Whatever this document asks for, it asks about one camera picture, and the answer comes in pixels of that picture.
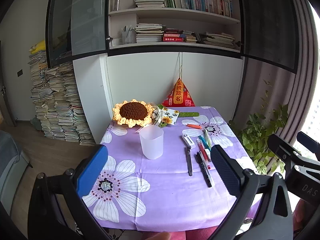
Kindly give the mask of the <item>right hand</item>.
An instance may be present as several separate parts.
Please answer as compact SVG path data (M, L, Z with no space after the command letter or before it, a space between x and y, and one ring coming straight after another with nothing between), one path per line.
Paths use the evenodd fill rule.
M315 212L315 207L303 199L300 199L293 212L293 230L304 228Z

